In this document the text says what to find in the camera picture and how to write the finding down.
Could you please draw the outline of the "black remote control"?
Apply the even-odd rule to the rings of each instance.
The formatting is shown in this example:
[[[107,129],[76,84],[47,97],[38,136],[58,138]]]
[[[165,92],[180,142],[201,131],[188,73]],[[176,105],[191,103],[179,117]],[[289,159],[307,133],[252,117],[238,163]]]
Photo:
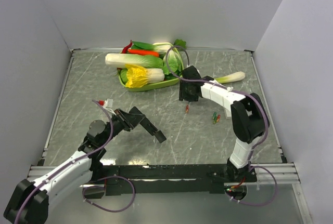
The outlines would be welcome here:
[[[163,143],[164,141],[166,141],[166,136],[163,134],[163,132],[159,129],[156,128],[156,126],[147,118],[144,118],[141,122],[140,122],[141,126],[149,132],[149,134],[151,136],[154,136],[159,143]]]

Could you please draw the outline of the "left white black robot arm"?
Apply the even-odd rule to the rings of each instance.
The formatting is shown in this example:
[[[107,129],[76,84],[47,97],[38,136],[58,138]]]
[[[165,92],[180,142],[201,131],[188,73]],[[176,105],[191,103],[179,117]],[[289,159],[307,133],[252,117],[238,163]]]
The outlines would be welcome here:
[[[100,159],[106,153],[106,144],[119,132],[133,130],[145,115],[133,107],[128,113],[116,109],[108,119],[91,122],[83,143],[65,162],[38,179],[20,181],[5,208],[5,219],[11,223],[45,223],[50,211],[73,190],[101,181]]]

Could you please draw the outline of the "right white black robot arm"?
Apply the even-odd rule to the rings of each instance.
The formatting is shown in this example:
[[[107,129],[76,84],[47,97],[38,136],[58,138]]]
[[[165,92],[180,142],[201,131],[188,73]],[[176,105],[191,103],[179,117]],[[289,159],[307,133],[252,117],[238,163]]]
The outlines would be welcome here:
[[[197,102],[199,98],[222,106],[232,120],[236,142],[227,160],[227,175],[240,181],[250,170],[254,149],[267,138],[270,123],[262,101],[256,93],[236,91],[209,76],[202,77],[191,65],[182,71],[179,100]]]

